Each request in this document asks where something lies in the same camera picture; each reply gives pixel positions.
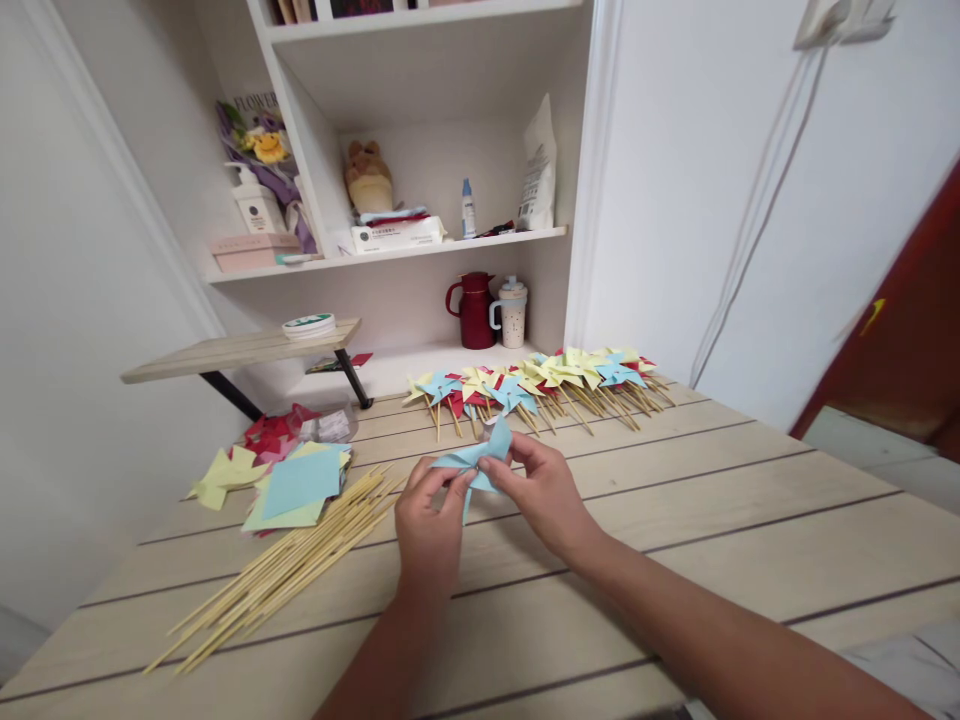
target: person's left hand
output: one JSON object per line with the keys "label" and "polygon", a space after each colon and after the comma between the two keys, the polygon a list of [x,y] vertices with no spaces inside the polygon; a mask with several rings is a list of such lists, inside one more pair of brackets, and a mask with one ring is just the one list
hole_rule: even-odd
{"label": "person's left hand", "polygon": [[[463,505],[477,471],[458,476],[458,468],[431,468],[435,460],[420,458],[394,509],[400,544],[398,594],[446,601],[457,589]],[[448,481],[443,507],[435,510],[433,496]]]}

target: tissue box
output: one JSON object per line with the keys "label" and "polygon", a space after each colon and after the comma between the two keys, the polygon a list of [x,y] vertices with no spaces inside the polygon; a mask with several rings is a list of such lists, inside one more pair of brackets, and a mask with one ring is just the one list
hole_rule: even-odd
{"label": "tissue box", "polygon": [[401,250],[421,245],[439,245],[443,242],[443,225],[440,218],[429,217],[423,220],[350,228],[353,236],[353,248],[357,255],[365,255],[384,250]]}
{"label": "tissue box", "polygon": [[238,235],[211,242],[210,251],[221,272],[237,272],[282,265],[285,256],[300,254],[300,241],[276,233]]}

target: blue paper pinwheel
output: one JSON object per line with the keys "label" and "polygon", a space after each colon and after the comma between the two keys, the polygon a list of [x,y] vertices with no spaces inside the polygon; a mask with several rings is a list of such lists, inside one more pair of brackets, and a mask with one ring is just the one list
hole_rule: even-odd
{"label": "blue paper pinwheel", "polygon": [[522,404],[534,415],[538,415],[537,401],[533,399],[533,395],[520,386],[522,380],[522,377],[505,377],[499,388],[492,388],[488,385],[487,389],[494,399],[503,405],[504,413],[512,412],[517,405]]}
{"label": "blue paper pinwheel", "polygon": [[459,377],[448,378],[445,377],[446,374],[447,373],[444,372],[436,373],[433,376],[433,382],[417,385],[418,388],[433,398],[430,402],[431,406],[436,405],[455,390],[461,390],[463,388],[463,381]]}
{"label": "blue paper pinwheel", "polygon": [[595,370],[604,377],[604,381],[600,383],[600,387],[622,385],[628,380],[632,383],[640,385],[641,387],[647,387],[647,384],[643,381],[643,378],[640,377],[640,373],[632,368],[628,368],[620,364],[623,362],[623,358],[623,353],[614,353],[613,355],[608,355],[607,360],[609,360],[610,363],[607,365],[598,365],[595,368]]}
{"label": "blue paper pinwheel", "polygon": [[[506,460],[507,453],[510,452],[510,443],[512,440],[513,434],[510,432],[507,420],[503,415],[500,415],[493,426],[493,431],[490,433],[490,439],[487,442],[457,450],[457,452],[450,453],[449,455],[444,455],[431,465],[431,467],[460,468],[462,474],[471,468],[476,468],[477,463],[480,462],[480,458],[487,455],[495,457],[498,460]],[[467,510],[470,508],[470,496],[474,488],[502,494],[493,486],[487,474],[477,468],[477,476],[473,479],[473,482],[470,483],[470,489],[467,490],[467,500],[463,505],[464,523],[466,523]]]}

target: red thermos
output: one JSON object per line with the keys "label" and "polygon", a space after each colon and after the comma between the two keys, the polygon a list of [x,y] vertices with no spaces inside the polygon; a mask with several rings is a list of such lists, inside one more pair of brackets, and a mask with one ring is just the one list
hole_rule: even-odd
{"label": "red thermos", "polygon": [[[488,317],[493,295],[487,285],[493,277],[487,273],[467,273],[447,290],[447,312],[460,318],[460,342],[468,350],[486,350],[496,342]],[[458,287],[463,288],[463,297],[460,298],[460,312],[454,312],[450,309],[450,298]]]}

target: floor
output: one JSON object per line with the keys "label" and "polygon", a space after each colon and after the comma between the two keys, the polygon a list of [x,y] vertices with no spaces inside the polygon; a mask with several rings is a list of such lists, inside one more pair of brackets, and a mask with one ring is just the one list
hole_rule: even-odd
{"label": "floor", "polygon": [[[824,408],[804,442],[960,515],[960,465],[933,448]],[[939,720],[960,720],[960,619],[853,648],[843,656]],[[711,720],[699,701],[674,717]]]}
{"label": "floor", "polygon": [[803,441],[960,515],[960,465],[934,448],[824,408]]}

